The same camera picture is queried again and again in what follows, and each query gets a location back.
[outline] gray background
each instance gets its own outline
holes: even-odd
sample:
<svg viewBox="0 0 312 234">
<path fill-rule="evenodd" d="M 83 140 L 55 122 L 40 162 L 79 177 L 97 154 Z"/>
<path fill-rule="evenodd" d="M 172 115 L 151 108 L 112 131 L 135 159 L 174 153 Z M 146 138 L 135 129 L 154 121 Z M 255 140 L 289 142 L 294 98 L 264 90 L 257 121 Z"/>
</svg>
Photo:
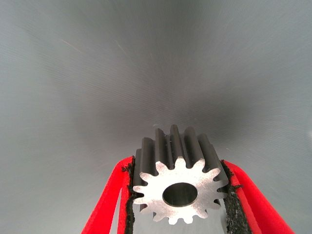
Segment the gray background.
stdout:
<svg viewBox="0 0 312 234">
<path fill-rule="evenodd" d="M 0 232 L 79 233 L 113 166 L 176 123 L 310 233 L 311 74 L 311 1 L 2 0 Z M 169 227 L 151 219 L 135 233 Z"/>
</svg>

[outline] gear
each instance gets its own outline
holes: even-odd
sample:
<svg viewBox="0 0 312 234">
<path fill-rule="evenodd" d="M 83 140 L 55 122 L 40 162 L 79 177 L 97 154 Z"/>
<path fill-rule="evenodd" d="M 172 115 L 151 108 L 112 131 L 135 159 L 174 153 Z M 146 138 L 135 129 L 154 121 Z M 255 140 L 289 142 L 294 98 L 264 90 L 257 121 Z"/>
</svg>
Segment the gear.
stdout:
<svg viewBox="0 0 312 234">
<path fill-rule="evenodd" d="M 189 224 L 193 216 L 207 218 L 207 209 L 219 209 L 220 192 L 228 184 L 220 160 L 206 135 L 195 135 L 189 127 L 179 134 L 177 126 L 169 135 L 156 130 L 156 140 L 144 138 L 136 152 L 133 190 L 141 213 L 154 213 L 154 221 L 179 218 Z"/>
</svg>

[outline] brushed metal surface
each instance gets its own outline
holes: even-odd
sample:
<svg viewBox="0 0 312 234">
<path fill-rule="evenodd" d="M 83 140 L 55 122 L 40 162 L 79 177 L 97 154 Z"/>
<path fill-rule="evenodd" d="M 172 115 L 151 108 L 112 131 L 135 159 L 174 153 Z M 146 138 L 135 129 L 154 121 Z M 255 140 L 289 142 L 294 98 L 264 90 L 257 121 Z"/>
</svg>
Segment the brushed metal surface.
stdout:
<svg viewBox="0 0 312 234">
<path fill-rule="evenodd" d="M 2 0 L 0 21 L 1 233 L 79 233 L 113 166 L 172 123 L 311 231 L 310 1 Z"/>
</svg>

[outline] spur gear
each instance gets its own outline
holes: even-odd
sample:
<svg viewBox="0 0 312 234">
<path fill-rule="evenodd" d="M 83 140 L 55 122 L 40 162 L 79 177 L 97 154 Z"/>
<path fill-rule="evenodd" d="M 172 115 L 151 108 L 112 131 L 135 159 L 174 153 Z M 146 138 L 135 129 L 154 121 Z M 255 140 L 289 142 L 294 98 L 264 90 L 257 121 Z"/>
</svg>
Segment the spur gear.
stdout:
<svg viewBox="0 0 312 234">
<path fill-rule="evenodd" d="M 172 125 L 170 134 L 156 129 L 155 141 L 142 140 L 136 151 L 133 190 L 143 214 L 153 213 L 154 221 L 179 218 L 192 223 L 193 216 L 207 218 L 207 209 L 219 209 L 218 199 L 228 184 L 214 147 L 205 134 L 196 136 L 192 127 L 180 134 Z"/>
</svg>

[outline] center hole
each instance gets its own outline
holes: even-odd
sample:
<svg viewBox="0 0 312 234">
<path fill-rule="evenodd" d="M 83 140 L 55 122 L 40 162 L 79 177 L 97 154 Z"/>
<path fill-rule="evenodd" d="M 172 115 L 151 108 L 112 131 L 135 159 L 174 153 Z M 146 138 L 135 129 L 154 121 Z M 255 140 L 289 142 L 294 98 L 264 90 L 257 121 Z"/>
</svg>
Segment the center hole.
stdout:
<svg viewBox="0 0 312 234">
<path fill-rule="evenodd" d="M 197 189 L 188 183 L 170 185 L 162 194 L 164 201 L 171 206 L 182 207 L 191 204 L 197 197 Z"/>
</svg>

